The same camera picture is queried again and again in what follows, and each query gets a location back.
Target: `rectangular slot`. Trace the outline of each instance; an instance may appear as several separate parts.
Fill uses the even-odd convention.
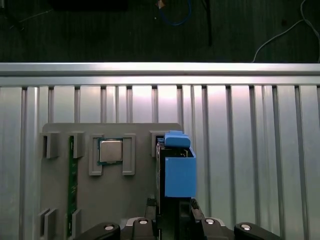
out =
[[[39,224],[39,234],[40,237],[45,235],[45,215],[50,211],[50,209],[46,209],[39,213],[38,215],[38,224]]]
[[[48,151],[48,137],[43,136],[43,148],[42,148],[42,156],[47,158],[47,151]]]

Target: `screw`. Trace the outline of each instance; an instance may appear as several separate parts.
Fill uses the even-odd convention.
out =
[[[147,220],[140,220],[139,223],[140,223],[140,224],[147,224],[148,221],[147,221]]]
[[[112,229],[114,229],[114,226],[112,226],[112,225],[106,226],[106,227],[104,228],[104,230],[107,230],[107,231],[110,231],[110,230],[112,230]]]
[[[241,228],[242,228],[243,230],[246,230],[246,231],[249,231],[249,230],[251,229],[251,227],[250,227],[249,225],[247,225],[247,224],[242,224],[242,225],[241,225]]]
[[[215,223],[215,221],[213,221],[213,220],[210,219],[210,218],[206,219],[205,222],[206,222],[207,224],[214,224],[214,223]]]

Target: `ram module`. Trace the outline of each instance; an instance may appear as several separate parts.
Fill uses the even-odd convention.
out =
[[[67,237],[72,235],[72,214],[77,210],[78,159],[74,158],[74,137],[69,137],[69,171],[67,199]]]

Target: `black cable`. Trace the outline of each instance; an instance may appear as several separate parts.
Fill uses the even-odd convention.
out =
[[[212,46],[212,23],[211,23],[211,8],[210,8],[210,0],[205,0],[205,7],[206,10],[206,21],[208,24],[208,45],[209,47]]]

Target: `silver metal wall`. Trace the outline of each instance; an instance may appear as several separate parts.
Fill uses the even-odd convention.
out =
[[[180,123],[205,214],[320,239],[318,85],[319,64],[0,64],[0,238],[35,237],[45,123]]]

